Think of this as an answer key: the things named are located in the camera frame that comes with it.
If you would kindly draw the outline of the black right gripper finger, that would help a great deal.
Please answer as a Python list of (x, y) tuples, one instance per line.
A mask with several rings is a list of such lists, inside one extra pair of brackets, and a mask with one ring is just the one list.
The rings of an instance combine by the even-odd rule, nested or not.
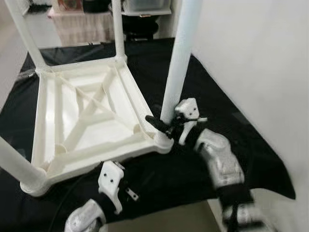
[(165, 136), (170, 136), (171, 126), (161, 121), (161, 119), (156, 118), (152, 115), (146, 115), (145, 120), (153, 126), (159, 132), (162, 132)]

